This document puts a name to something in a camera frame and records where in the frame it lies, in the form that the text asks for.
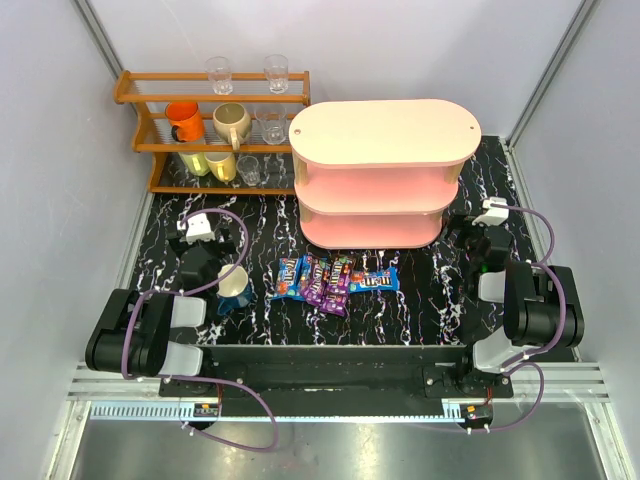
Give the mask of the purple candy bag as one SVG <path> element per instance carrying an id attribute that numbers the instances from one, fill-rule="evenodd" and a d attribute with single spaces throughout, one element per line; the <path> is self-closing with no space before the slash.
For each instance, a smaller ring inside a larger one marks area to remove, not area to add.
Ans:
<path id="1" fill-rule="evenodd" d="M 327 286 L 322 298 L 319 311 L 344 317 L 347 313 L 349 287 Z"/>
<path id="2" fill-rule="evenodd" d="M 314 259 L 311 263 L 308 283 L 302 292 L 304 300 L 315 307 L 321 305 L 327 286 L 328 261 L 325 259 Z"/>
<path id="3" fill-rule="evenodd" d="M 326 286 L 327 293 L 337 295 L 348 293 L 354 262 L 354 257 L 350 255 L 339 255 L 333 259 Z"/>

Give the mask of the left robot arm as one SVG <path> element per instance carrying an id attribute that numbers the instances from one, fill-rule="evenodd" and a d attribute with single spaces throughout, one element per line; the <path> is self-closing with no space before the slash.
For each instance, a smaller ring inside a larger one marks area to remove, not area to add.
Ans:
<path id="1" fill-rule="evenodd" d="M 199 372 L 202 351 L 172 343 L 170 330 L 209 320 L 218 304 L 218 287 L 211 283 L 222 275 L 223 261 L 236 247 L 227 228 L 219 233 L 176 232 L 168 242 L 179 261 L 179 291 L 146 295 L 113 290 L 85 350 L 89 369 L 126 378 Z"/>

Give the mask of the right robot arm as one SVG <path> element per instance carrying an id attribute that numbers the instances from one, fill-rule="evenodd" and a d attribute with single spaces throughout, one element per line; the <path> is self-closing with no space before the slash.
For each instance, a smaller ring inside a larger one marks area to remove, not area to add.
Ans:
<path id="1" fill-rule="evenodd" d="M 503 222 L 487 213 L 456 213 L 443 227 L 442 236 L 455 234 L 454 246 L 465 255 L 464 294 L 503 305 L 502 326 L 468 346 L 445 381 L 464 394 L 508 384 L 510 369 L 555 347 L 574 348 L 585 332 L 572 270 L 513 260 L 513 238 Z"/>

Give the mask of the blue candy bag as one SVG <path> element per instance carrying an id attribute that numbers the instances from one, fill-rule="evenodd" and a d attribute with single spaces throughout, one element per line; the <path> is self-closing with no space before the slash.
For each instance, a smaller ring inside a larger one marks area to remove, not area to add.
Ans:
<path id="1" fill-rule="evenodd" d="M 299 269 L 299 275 L 296 283 L 297 295 L 302 298 L 304 292 L 309 285 L 310 272 L 313 266 L 314 257 L 312 255 L 305 255 L 301 258 L 301 264 Z"/>
<path id="2" fill-rule="evenodd" d="M 398 290 L 399 280 L 395 267 L 372 272 L 353 271 L 351 274 L 350 293 Z"/>
<path id="3" fill-rule="evenodd" d="M 299 293 L 298 277 L 302 265 L 300 258 L 280 258 L 273 299 L 302 300 Z"/>

